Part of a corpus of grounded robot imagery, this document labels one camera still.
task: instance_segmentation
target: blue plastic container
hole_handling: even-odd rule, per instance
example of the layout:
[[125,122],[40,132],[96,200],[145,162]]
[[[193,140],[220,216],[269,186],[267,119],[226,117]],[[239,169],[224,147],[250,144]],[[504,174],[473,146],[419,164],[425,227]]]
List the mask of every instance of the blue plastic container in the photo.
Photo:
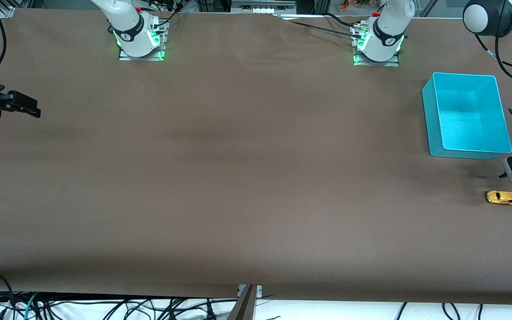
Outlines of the blue plastic container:
[[436,72],[422,99],[432,156],[485,160],[512,151],[494,76]]

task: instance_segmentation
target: brown table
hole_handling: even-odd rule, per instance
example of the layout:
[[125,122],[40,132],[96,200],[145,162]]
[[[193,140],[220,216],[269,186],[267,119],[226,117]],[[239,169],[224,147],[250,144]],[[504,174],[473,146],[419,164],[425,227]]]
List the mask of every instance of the brown table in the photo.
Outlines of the brown table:
[[4,23],[0,83],[43,111],[0,119],[16,290],[512,303],[512,207],[484,201],[510,190],[500,159],[427,150],[433,72],[496,75],[512,107],[461,20],[413,20],[399,68],[267,15],[189,14],[162,63],[116,60],[101,12]]

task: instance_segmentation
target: teal cable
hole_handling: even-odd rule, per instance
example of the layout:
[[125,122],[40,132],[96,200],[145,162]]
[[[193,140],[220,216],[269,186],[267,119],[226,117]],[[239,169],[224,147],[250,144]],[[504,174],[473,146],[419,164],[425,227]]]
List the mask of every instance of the teal cable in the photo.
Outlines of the teal cable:
[[38,292],[35,292],[31,298],[29,299],[29,302],[27,302],[27,307],[25,308],[25,318],[24,320],[27,320],[29,318],[29,309],[31,308],[31,304],[33,303],[33,300],[35,299],[35,296]]

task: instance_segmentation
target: yellow toy car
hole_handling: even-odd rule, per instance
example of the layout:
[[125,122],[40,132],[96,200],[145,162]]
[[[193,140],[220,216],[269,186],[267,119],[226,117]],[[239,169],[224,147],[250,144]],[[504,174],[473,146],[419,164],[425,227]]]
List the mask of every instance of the yellow toy car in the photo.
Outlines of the yellow toy car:
[[508,191],[489,191],[485,193],[485,199],[493,204],[512,205],[512,192]]

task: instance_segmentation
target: white floor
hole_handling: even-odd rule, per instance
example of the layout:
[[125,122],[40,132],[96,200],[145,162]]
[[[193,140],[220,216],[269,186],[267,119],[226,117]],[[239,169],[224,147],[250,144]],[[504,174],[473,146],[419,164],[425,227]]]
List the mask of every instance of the white floor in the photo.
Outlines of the white floor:
[[[201,304],[206,300],[191,299],[181,307]],[[154,300],[156,308],[167,306],[168,300]],[[234,302],[214,303],[215,314],[225,314],[232,310]],[[53,308],[55,313],[63,320],[100,320],[114,306],[114,304],[61,304]],[[396,320],[400,302],[333,302],[333,301],[304,301],[304,300],[259,300],[254,320],[270,320],[280,316],[278,320]],[[461,320],[477,319],[477,304],[456,304]],[[153,311],[142,309],[153,318]],[[455,314],[448,308],[451,316]],[[122,320],[126,308],[119,308],[112,320]],[[192,320],[196,315],[206,315],[200,310],[185,312],[178,317],[179,320]],[[5,319],[10,320],[12,312],[6,314]],[[134,312],[130,320],[148,320],[148,316]],[[408,303],[401,320],[448,320],[441,310],[441,304]],[[482,320],[512,320],[512,305],[486,304],[481,316]]]

